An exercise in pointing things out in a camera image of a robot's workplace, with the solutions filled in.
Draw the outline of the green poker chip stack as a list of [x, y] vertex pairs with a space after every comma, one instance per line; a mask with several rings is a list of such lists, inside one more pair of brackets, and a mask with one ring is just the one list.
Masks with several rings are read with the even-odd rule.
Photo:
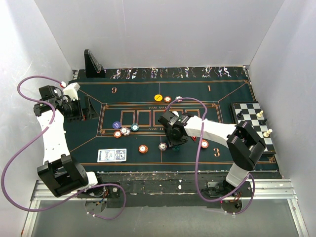
[[173, 146], [173, 147], [172, 147], [172, 150], [177, 152], [177, 151], [180, 150], [180, 147], [179, 147], [179, 146]]

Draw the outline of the orange chips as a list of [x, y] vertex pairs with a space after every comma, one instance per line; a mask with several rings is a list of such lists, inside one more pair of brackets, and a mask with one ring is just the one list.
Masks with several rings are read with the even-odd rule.
[[120, 138], [121, 135], [122, 135], [122, 133], [121, 133], [120, 131], [115, 131], [115, 132], [114, 132], [114, 137], [115, 137], [115, 138]]
[[165, 97], [164, 97], [164, 101], [165, 101], [166, 103], [170, 103], [170, 102], [171, 102], [171, 97], [170, 97], [170, 96], [165, 96]]
[[206, 149], [206, 148], [208, 148], [208, 146], [209, 146], [209, 143], [206, 140], [203, 139], [202, 142], [201, 142], [201, 147], [203, 149]]

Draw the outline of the purple small blind button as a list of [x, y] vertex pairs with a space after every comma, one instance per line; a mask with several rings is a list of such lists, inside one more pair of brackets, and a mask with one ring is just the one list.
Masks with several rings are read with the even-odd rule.
[[119, 121], [115, 121], [112, 124], [113, 129], [120, 129], [121, 128], [121, 123]]

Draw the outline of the orange poker chip stack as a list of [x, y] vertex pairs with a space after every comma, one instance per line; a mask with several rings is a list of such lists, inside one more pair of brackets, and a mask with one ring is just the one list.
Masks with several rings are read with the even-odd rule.
[[148, 152], [148, 147], [146, 145], [141, 145], [139, 146], [138, 151], [142, 154], [145, 154]]

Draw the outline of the yellow big blind button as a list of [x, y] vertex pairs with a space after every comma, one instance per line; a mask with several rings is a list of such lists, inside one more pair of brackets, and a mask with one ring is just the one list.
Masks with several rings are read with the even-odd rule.
[[154, 96], [154, 100], [155, 101], [161, 101], [163, 99], [163, 96], [161, 95], [161, 94], [156, 94], [155, 96]]

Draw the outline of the green chips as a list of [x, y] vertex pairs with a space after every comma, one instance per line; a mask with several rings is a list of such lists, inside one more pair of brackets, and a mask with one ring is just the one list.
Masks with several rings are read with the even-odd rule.
[[138, 129], [139, 129], [139, 125], [136, 123], [131, 126], [132, 131], [138, 131]]

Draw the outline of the blue playing card deck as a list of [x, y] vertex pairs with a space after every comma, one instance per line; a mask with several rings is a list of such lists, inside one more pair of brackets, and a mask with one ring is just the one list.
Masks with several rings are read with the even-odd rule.
[[100, 149], [97, 162], [124, 162], [127, 160], [127, 149]]

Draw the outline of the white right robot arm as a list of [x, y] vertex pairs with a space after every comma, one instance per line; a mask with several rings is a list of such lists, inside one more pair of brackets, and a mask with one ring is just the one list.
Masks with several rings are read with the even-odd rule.
[[202, 119], [192, 114], [177, 116], [166, 110], [158, 119], [163, 126], [170, 147], [180, 146], [188, 137], [199, 137], [227, 147], [233, 165], [223, 182], [224, 192], [235, 196], [241, 191], [241, 183], [254, 170], [264, 153], [266, 144], [247, 121], [224, 124]]

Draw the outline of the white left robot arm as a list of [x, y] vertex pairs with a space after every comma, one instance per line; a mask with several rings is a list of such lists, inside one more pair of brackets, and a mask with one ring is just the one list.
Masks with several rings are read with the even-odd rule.
[[94, 119], [98, 115], [88, 96], [84, 98], [86, 106], [81, 107], [79, 88], [75, 82], [66, 86], [61, 94], [51, 85], [39, 89], [41, 99], [34, 105], [34, 113], [44, 131], [44, 158], [37, 172], [55, 197], [88, 188], [89, 193], [98, 198], [104, 194], [105, 185], [71, 156], [65, 137], [65, 121]]

